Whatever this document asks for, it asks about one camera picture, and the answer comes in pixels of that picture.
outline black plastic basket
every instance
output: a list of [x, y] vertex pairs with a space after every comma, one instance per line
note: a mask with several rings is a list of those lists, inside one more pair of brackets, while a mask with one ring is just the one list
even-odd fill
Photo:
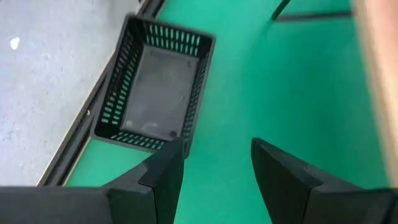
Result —
[[156, 151], [182, 136], [188, 156], [215, 38], [127, 15], [92, 135]]

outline concrete floor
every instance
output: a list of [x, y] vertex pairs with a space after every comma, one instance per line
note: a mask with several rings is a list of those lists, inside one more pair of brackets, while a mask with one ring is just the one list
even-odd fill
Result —
[[0, 0], [0, 185], [39, 181], [136, 8], [136, 0]]

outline white speck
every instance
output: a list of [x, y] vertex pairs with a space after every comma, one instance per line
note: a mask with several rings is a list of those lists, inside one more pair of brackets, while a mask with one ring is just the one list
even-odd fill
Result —
[[17, 49], [18, 49], [19, 41], [20, 41], [20, 38], [19, 38], [19, 37], [16, 37], [16, 38], [11, 39], [10, 45], [11, 45], [11, 48], [12, 48], [13, 50], [17, 50]]

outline green surface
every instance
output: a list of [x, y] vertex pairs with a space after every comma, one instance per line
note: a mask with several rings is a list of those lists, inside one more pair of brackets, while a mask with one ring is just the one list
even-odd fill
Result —
[[[271, 223], [260, 137], [362, 187], [387, 185], [351, 19], [270, 24], [277, 1], [168, 0], [163, 21], [216, 35], [175, 223]], [[147, 154], [91, 141], [68, 185], [101, 185]]]
[[101, 186], [138, 165], [150, 153], [90, 139], [67, 186]]
[[350, 0], [290, 0], [283, 14], [336, 12], [351, 9]]

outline basket bottom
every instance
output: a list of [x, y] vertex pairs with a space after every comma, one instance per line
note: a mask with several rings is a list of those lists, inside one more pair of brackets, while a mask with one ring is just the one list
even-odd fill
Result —
[[144, 46], [122, 130], [172, 140], [180, 136], [198, 59]]

